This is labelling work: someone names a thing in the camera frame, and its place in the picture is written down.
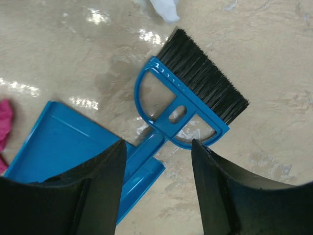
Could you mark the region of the blue plastic dustpan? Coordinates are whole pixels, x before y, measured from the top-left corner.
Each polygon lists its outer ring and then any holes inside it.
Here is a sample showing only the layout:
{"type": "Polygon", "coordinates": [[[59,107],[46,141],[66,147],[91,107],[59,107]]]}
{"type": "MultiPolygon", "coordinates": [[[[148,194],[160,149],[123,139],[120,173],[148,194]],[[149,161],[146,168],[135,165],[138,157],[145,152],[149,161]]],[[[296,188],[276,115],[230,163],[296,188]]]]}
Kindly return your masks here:
{"type": "MultiPolygon", "coordinates": [[[[5,177],[21,183],[43,182],[93,158],[120,137],[69,106],[49,101],[5,177]]],[[[165,170],[153,157],[127,161],[117,222],[120,222],[165,170]]]]}

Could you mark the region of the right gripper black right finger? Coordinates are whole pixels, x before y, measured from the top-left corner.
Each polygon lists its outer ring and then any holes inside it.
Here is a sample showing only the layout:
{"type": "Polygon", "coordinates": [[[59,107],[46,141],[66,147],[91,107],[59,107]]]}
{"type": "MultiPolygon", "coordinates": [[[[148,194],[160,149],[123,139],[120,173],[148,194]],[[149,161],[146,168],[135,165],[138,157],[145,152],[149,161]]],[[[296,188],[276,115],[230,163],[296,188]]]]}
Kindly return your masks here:
{"type": "Polygon", "coordinates": [[[192,167],[206,235],[310,235],[313,185],[252,173],[192,141],[192,167]]]}

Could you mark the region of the white paper scrap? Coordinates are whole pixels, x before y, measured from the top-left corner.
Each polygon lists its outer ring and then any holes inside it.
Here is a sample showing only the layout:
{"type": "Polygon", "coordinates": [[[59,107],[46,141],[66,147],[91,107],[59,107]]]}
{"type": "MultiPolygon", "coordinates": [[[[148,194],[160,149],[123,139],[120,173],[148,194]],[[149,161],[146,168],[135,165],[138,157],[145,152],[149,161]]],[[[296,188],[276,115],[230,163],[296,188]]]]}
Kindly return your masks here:
{"type": "Polygon", "coordinates": [[[149,4],[155,12],[168,23],[177,22],[180,17],[177,13],[178,0],[133,0],[141,8],[146,8],[149,4]]]}

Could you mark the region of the pink paper scrap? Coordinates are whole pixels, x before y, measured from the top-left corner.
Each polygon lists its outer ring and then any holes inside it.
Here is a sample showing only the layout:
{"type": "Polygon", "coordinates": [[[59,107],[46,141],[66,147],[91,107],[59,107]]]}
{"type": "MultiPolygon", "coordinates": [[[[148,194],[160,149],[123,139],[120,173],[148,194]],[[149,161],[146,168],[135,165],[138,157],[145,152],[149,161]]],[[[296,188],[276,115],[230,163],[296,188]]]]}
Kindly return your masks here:
{"type": "Polygon", "coordinates": [[[8,99],[0,102],[0,173],[7,170],[8,164],[2,156],[5,150],[9,133],[12,129],[13,109],[8,99]]]}

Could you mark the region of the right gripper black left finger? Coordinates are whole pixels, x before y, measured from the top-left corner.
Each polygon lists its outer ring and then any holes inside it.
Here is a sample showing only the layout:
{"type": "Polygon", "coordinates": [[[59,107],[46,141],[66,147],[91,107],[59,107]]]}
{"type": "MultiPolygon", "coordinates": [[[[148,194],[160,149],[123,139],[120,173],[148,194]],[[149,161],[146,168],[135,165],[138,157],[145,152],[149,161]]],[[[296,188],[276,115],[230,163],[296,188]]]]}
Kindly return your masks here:
{"type": "Polygon", "coordinates": [[[1,234],[114,234],[126,161],[126,143],[119,140],[41,183],[1,178],[1,234]]]}

